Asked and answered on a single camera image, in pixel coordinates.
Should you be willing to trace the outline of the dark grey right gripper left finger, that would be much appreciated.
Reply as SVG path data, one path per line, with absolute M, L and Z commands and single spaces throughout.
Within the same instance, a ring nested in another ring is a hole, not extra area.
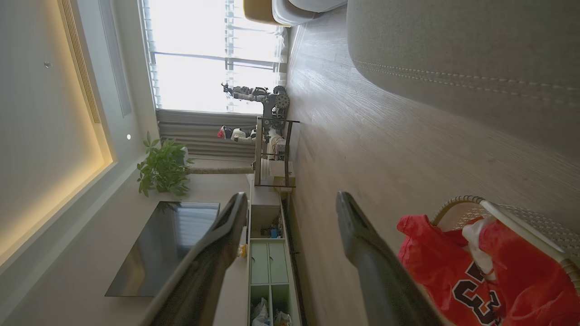
M 234 194 L 149 304 L 140 326 L 212 326 L 247 213 L 247 195 Z

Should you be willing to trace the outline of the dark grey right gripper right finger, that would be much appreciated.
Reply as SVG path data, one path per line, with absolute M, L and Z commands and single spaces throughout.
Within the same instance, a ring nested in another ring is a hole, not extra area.
M 338 192 L 336 213 L 344 254 L 357 269 L 369 326 L 444 326 L 350 193 Z

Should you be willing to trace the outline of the red basketball jersey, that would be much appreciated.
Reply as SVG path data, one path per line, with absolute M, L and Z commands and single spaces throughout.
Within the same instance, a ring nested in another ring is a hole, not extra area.
M 455 326 L 580 326 L 572 282 L 502 287 L 477 266 L 462 229 L 443 232 L 427 216 L 404 216 L 398 259 Z

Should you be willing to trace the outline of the red and white garment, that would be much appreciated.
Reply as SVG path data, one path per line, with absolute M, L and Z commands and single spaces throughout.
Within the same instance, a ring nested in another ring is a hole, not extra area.
M 477 266 L 502 287 L 570 283 L 560 264 L 495 217 L 466 225 L 462 235 Z

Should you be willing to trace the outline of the grey stitched sofa seat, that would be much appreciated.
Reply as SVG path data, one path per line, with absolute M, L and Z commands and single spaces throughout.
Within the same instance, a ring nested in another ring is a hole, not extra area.
M 580 159 L 580 0 L 348 0 L 358 71 Z

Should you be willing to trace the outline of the grey sofa seat cushion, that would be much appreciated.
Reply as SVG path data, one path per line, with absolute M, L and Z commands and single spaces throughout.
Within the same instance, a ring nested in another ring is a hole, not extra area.
M 271 0 L 274 20 L 286 27 L 304 24 L 348 0 Z

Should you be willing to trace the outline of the black flat screen television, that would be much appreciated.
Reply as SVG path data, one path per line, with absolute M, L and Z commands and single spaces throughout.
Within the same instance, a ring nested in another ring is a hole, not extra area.
M 219 203 L 160 201 L 105 296 L 155 297 L 219 210 Z

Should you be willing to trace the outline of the white and green TV cabinet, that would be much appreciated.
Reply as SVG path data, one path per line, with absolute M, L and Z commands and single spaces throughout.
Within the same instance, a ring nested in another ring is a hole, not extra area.
M 246 325 L 250 326 L 252 311 L 263 297 L 269 304 L 270 326 L 273 326 L 277 310 L 290 315 L 292 326 L 302 326 L 289 232 L 286 228 L 285 200 L 277 191 L 255 187 L 253 177 L 248 175 Z

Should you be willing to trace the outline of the beige plant stand column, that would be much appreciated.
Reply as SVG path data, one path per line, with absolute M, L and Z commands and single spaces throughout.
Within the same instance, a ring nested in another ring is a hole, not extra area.
M 242 167 L 196 167 L 188 165 L 186 172 L 189 175 L 248 175 L 253 174 L 252 165 Z

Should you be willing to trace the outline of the green leafy house plant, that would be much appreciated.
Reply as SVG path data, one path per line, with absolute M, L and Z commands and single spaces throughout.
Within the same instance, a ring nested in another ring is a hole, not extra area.
M 153 139 L 147 132 L 145 154 L 147 157 L 137 164 L 139 170 L 138 192 L 148 197 L 149 192 L 170 193 L 176 197 L 185 196 L 188 187 L 191 160 L 187 147 L 174 139 Z

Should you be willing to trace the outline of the cardboard box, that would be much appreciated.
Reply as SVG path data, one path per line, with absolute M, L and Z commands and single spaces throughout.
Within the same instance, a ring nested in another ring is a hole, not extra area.
M 288 161 L 288 183 L 286 183 L 285 162 L 269 161 L 268 173 L 273 178 L 274 186 L 295 186 L 295 173 L 292 161 Z

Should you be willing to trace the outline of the dark metal shelf rack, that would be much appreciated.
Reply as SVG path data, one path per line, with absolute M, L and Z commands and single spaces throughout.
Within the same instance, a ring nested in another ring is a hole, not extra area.
M 278 147 L 278 154 L 272 155 L 272 161 L 284 161 L 285 162 L 285 173 L 286 173 L 286 183 L 288 183 L 288 161 L 291 161 L 291 156 L 294 154 L 295 150 L 293 141 L 293 130 L 294 126 L 298 126 L 300 121 L 298 120 L 285 120 L 285 119 L 274 119 L 274 118 L 257 118 L 257 134 L 258 140 L 255 143 L 255 162 L 253 165 L 253 185 L 255 187 L 267 187 L 271 188 L 273 191 L 277 192 L 287 192 L 290 193 L 296 188 L 295 186 L 290 186 L 288 184 L 283 186 L 274 186 L 273 178 L 269 175 L 269 155 L 266 153 L 265 143 L 261 141 L 261 137 L 265 131 L 268 129 L 274 129 L 278 134 L 286 139 L 285 147 Z

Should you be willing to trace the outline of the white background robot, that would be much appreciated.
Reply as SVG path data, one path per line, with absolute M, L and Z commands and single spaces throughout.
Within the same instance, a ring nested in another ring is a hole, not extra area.
M 233 142 L 255 144 L 258 140 L 257 130 L 257 126 L 232 128 L 224 125 L 219 129 L 217 136 L 218 138 L 228 139 Z M 286 139 L 274 129 L 265 131 L 261 137 L 261 141 L 265 143 L 266 153 L 271 160 L 273 159 L 272 155 L 278 154 L 278 147 L 285 147 L 286 145 Z

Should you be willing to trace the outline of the woven rattan laundry basket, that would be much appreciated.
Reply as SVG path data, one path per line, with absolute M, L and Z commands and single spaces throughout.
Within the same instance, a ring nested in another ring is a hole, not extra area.
M 448 200 L 431 223 L 442 231 L 458 230 L 477 217 L 493 217 L 560 264 L 580 297 L 580 235 L 541 213 L 493 203 L 482 197 Z

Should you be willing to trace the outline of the dark grey background robot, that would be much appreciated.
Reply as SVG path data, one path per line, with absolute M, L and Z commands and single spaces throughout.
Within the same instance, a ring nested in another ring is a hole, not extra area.
M 266 118 L 283 119 L 290 106 L 290 97 L 284 86 L 275 86 L 272 91 L 267 87 L 230 87 L 228 83 L 222 83 L 221 86 L 224 93 L 233 99 L 261 103 Z

